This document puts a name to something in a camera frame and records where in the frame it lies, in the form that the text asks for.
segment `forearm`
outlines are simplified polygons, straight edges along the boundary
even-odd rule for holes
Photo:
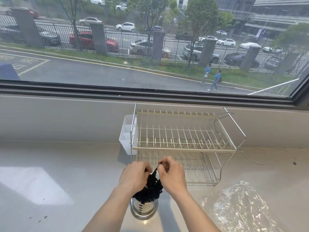
[[[131,195],[128,191],[115,187],[107,201],[96,212],[82,232],[120,231]]]
[[[173,196],[189,232],[220,232],[188,191]]]

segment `metal base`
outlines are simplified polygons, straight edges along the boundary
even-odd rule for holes
[[[156,213],[158,210],[159,202],[156,199],[153,202],[141,204],[135,198],[131,199],[130,210],[133,216],[139,220],[147,220]]]

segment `dish rack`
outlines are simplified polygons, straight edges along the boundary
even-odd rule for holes
[[[137,111],[130,128],[131,161],[148,161],[153,169],[164,156],[183,164],[187,183],[216,185],[223,166],[246,140],[231,112]]]

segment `grass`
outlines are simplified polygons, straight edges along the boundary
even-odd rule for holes
[[[128,62],[130,66],[137,66],[147,69],[159,70],[164,72],[170,72],[175,74],[187,75],[195,78],[202,78],[204,74],[204,68],[199,67],[196,63],[187,67],[186,63],[175,63],[168,61],[154,62],[149,58],[119,58],[115,56],[104,56],[101,54],[96,54],[93,52],[77,52],[77,51],[60,51],[51,49],[36,49],[28,47],[24,44],[15,43],[1,43],[1,45],[18,47],[24,49],[40,50],[44,52],[56,53],[61,55],[99,60],[104,62],[118,63],[124,65],[124,62]],[[208,79],[213,80],[218,68],[212,68],[208,76]],[[260,89],[265,89],[277,84],[281,84],[286,81],[290,81],[293,78],[289,76],[270,76],[268,73],[255,73],[255,72],[243,72],[239,69],[226,69],[220,68],[222,70],[221,77],[224,82],[229,82],[233,84],[245,85],[256,87]]]

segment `clear plastic bag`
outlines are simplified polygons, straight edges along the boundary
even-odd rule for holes
[[[202,208],[222,232],[282,232],[265,201],[244,181],[206,195]]]

